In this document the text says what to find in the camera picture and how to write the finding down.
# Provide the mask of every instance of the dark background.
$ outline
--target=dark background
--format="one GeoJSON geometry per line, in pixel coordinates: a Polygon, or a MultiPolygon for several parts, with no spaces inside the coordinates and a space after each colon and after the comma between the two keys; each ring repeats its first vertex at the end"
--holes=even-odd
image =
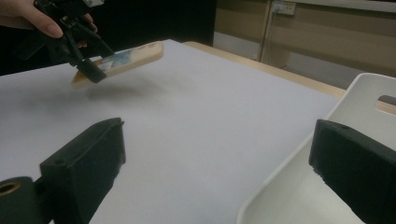
{"type": "MultiPolygon", "coordinates": [[[[216,0],[106,0],[90,14],[98,34],[114,51],[165,39],[212,46],[216,0]]],[[[27,61],[12,55],[12,49],[31,32],[0,26],[0,76],[54,65],[46,48],[27,61]]],[[[97,55],[90,48],[81,52],[86,57],[97,55]]]]}

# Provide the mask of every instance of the white table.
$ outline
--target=white table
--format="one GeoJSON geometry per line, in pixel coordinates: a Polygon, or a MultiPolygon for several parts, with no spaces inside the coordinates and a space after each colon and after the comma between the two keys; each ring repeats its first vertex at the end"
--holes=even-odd
{"type": "Polygon", "coordinates": [[[333,96],[164,41],[164,56],[84,90],[69,64],[0,77],[0,180],[121,117],[127,162],[92,223],[235,223],[333,96]]]}

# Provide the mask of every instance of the black object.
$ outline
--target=black object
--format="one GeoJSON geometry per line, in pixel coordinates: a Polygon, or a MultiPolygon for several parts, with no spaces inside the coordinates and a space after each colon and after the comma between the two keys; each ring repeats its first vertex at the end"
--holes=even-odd
{"type": "MultiPolygon", "coordinates": [[[[216,0],[106,0],[90,14],[98,27],[97,34],[114,51],[165,39],[212,46],[216,0]]],[[[46,48],[27,61],[12,55],[11,49],[31,32],[0,26],[0,76],[58,64],[50,60],[46,48]]],[[[84,58],[97,56],[94,48],[83,48],[80,52],[84,58]]]]}
{"type": "Polygon", "coordinates": [[[89,223],[124,163],[122,121],[98,122],[43,161],[36,182],[0,183],[0,223],[89,223]]]}
{"type": "Polygon", "coordinates": [[[396,223],[396,151],[320,119],[309,164],[365,223],[396,223]]]}
{"type": "Polygon", "coordinates": [[[23,60],[31,58],[42,47],[47,46],[49,56],[54,63],[68,62],[87,77],[97,83],[106,77],[91,60],[84,59],[77,41],[85,40],[101,57],[114,54],[113,50],[94,32],[94,28],[84,20],[83,15],[91,8],[83,0],[35,0],[35,6],[55,20],[64,31],[61,38],[51,38],[34,30],[14,49],[14,54],[23,60]]]}

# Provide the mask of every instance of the hand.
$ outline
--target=hand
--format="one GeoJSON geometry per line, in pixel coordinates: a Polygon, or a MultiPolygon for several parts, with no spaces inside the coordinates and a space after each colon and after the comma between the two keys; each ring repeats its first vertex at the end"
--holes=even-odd
{"type": "Polygon", "coordinates": [[[64,33],[50,17],[34,7],[35,0],[0,0],[0,25],[33,29],[34,26],[54,38],[64,33]]]}

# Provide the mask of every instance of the table surface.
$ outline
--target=table surface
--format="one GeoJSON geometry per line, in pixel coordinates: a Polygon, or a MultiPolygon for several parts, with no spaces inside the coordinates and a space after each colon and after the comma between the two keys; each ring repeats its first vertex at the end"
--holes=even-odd
{"type": "Polygon", "coordinates": [[[39,178],[38,164],[68,141],[121,117],[127,162],[92,223],[235,223],[337,97],[163,43],[159,61],[83,90],[70,86],[69,64],[0,77],[0,180],[39,178]]]}

